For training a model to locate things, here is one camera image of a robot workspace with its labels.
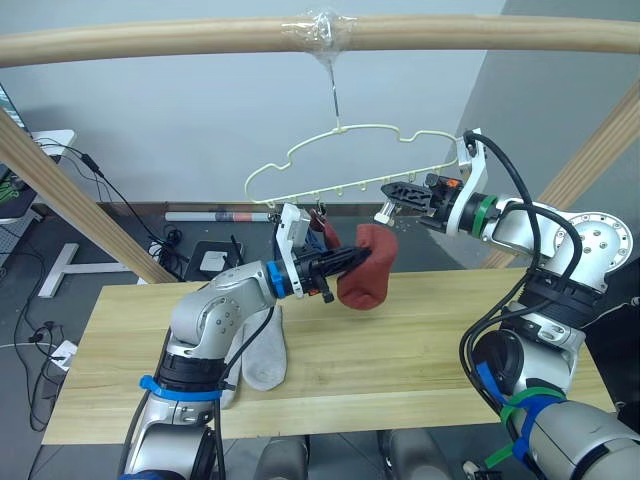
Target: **white stand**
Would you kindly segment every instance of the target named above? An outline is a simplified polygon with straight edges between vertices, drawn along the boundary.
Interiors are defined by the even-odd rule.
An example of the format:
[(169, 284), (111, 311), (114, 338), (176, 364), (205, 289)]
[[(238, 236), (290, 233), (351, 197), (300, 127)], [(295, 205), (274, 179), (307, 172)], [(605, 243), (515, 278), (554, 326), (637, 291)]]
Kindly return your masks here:
[(65, 243), (56, 262), (51, 267), (49, 275), (42, 284), (38, 296), (42, 298), (53, 298), (60, 286), (60, 282), (65, 275), (74, 273), (113, 273), (130, 271), (121, 263), (78, 263), (71, 264), (74, 255), (78, 251), (77, 243)]

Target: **wooden beam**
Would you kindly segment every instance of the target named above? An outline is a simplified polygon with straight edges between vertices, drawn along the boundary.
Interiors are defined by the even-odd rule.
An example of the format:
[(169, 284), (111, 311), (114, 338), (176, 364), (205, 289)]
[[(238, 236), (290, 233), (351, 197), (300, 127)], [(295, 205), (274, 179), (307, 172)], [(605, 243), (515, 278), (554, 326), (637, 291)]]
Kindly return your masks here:
[(0, 162), (20, 176), (61, 216), (148, 283), (175, 282), (127, 232), (69, 180), (0, 109)]
[[(100, 25), (0, 37), (0, 67), (104, 58), (304, 52), (310, 17)], [(640, 23), (507, 15), (338, 17), (341, 50), (570, 50), (640, 53)]]
[[(625, 93), (598, 129), (538, 197), (538, 201), (566, 210), (640, 138), (640, 81)], [(483, 268), (504, 268), (515, 257), (492, 252)]]

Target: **white wall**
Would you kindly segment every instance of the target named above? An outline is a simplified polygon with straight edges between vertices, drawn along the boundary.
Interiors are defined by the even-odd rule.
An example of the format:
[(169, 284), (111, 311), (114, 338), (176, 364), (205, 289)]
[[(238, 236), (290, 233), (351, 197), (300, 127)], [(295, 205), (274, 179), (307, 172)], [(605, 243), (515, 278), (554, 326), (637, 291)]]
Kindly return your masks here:
[[(504, 0), (335, 1), (345, 15), (500, 13)], [(0, 0), (0, 33), (127, 21), (295, 15), (293, 0)], [(453, 131), (484, 52), (348, 52), (336, 70), (343, 123), (392, 123), (406, 134)], [(308, 54), (134, 58), (0, 70), (0, 82), (36, 130), (72, 128), (132, 201), (244, 201), (246, 176), (280, 162), (298, 141), (332, 128), (328, 75)], [(256, 182), (275, 196), (439, 163), (448, 143), (399, 145), (353, 133), (309, 149), (300, 167)], [(77, 177), (88, 193), (95, 186)], [(326, 201), (338, 201), (328, 195)], [(342, 201), (381, 201), (378, 188)]]
[[(638, 0), (508, 0), (507, 15), (555, 15), (640, 21)], [(458, 129), (480, 125), (510, 156), (536, 198), (598, 128), (640, 74), (637, 55), (489, 52)], [(515, 194), (491, 156), (487, 193)], [(640, 251), (640, 142), (635, 142), (571, 207), (616, 215)], [(467, 268), (489, 248), (472, 238), (434, 238)]]

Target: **green cable tie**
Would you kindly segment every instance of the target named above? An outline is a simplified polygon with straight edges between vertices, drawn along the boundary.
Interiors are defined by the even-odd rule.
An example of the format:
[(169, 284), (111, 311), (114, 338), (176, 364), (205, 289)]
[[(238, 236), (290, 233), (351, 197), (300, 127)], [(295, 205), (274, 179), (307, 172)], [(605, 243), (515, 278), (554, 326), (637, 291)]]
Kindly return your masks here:
[(551, 388), (546, 388), (546, 387), (527, 388), (526, 390), (523, 390), (522, 392), (517, 393), (513, 397), (511, 397), (511, 399), (509, 400), (509, 403), (507, 403), (504, 407), (502, 407), (502, 410), (500, 410), (500, 421), (502, 422), (502, 424), (506, 427), (507, 422), (509, 421), (509, 417), (511, 417), (513, 412), (515, 412), (520, 408), (520, 407), (515, 407), (514, 405), (517, 405), (521, 401), (529, 397), (534, 397), (536, 395), (547, 395), (549, 397), (561, 398), (563, 400), (566, 398), (563, 393), (560, 393)]
[[(502, 407), (502, 410), (500, 410), (500, 421), (502, 422), (502, 424), (506, 427), (511, 414), (513, 414), (513, 412), (515, 412), (516, 410), (519, 410), (520, 408), (522, 408), (522, 407), (516, 407), (514, 405), (517, 405), (518, 403), (522, 402), (527, 398), (535, 397), (536, 395), (546, 395), (550, 397), (561, 398), (563, 400), (566, 398), (564, 394), (556, 390), (553, 390), (551, 388), (546, 388), (546, 387), (527, 388), (526, 390), (523, 390), (522, 392), (517, 393), (513, 397), (511, 397), (511, 399), (509, 400), (509, 403), (507, 403), (504, 407)], [(493, 468), (503, 460), (509, 458), (511, 455), (513, 455), (513, 443), (510, 443), (509, 445), (505, 445), (497, 452), (488, 456), (485, 459), (484, 464), (487, 466), (487, 468)]]
[(485, 216), (487, 215), (487, 210), (489, 207), (493, 205), (498, 198), (495, 195), (487, 195), (484, 197), (482, 202), (480, 202), (480, 206), (478, 210), (476, 210), (476, 215), (473, 217), (473, 227), (471, 228), (471, 236), (480, 238), (480, 234), (482, 233), (482, 224), (484, 223)]
[(487, 458), (485, 458), (484, 464), (487, 466), (487, 468), (493, 468), (503, 460), (509, 458), (511, 455), (513, 455), (513, 443), (505, 445), (497, 452), (489, 455)]

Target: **gray floor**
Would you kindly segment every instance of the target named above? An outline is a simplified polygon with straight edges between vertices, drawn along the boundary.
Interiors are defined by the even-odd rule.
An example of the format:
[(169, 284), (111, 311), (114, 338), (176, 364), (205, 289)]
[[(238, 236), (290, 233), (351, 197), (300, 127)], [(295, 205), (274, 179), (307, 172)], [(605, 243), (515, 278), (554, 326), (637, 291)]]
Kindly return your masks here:
[[(142, 244), (146, 245), (144, 231), (133, 218), (117, 219)], [(164, 224), (160, 217), (145, 220), (160, 230)], [(344, 243), (355, 237), (355, 225), (368, 222), (358, 217), (336, 217), (333, 223)], [(271, 252), (271, 226), (267, 224), (204, 224), (180, 223), (184, 239), (180, 251), (190, 255), (201, 240), (226, 241), (234, 234), (245, 244), (247, 261), (269, 258)], [(431, 239), (429, 234), (412, 220), (404, 220), (396, 227), (400, 245), (394, 271), (424, 271), (459, 268)], [(76, 242), (80, 249), (75, 262), (110, 261), (109, 257), (86, 240), (80, 233), (58, 218), (47, 218), (34, 224), (17, 250), (30, 251), (30, 245), (43, 254), (47, 271), (64, 243)], [(0, 344), (12, 342), (13, 328), (28, 292), (38, 279), (39, 266), (30, 257), (14, 257), (7, 263), (7, 274), (0, 281)], [(80, 342), (86, 322), (103, 285), (132, 284), (131, 273), (111, 273), (68, 276), (53, 299), (35, 299), (30, 316), (36, 325), (52, 320), (64, 325), (66, 337)], [(26, 341), (30, 331), (19, 331), (19, 341)], [(38, 368), (41, 355), (32, 347), (24, 348), (31, 368)], [(12, 348), (0, 349), (3, 382), (0, 384), (0, 478), (23, 479), (38, 450), (41, 433), (32, 432), (28, 424), (25, 375)], [(49, 408), (40, 404), (41, 415)], [(433, 435), (445, 453), (456, 479), (464, 479), (460, 471), (463, 460), (482, 459), (505, 445), (507, 436), (498, 424), (432, 429)], [(226, 462), (229, 480), (250, 479), (262, 448), (268, 439), (227, 441)], [(47, 446), (37, 462), (35, 475), (45, 479), (113, 479), (120, 454), (118, 445)], [(382, 460), (378, 454), (375, 432), (314, 435), (311, 440), (310, 478), (324, 479), (377, 479), (384, 478)], [(531, 478), (517, 464), (509, 460), (501, 466), (506, 479)]]

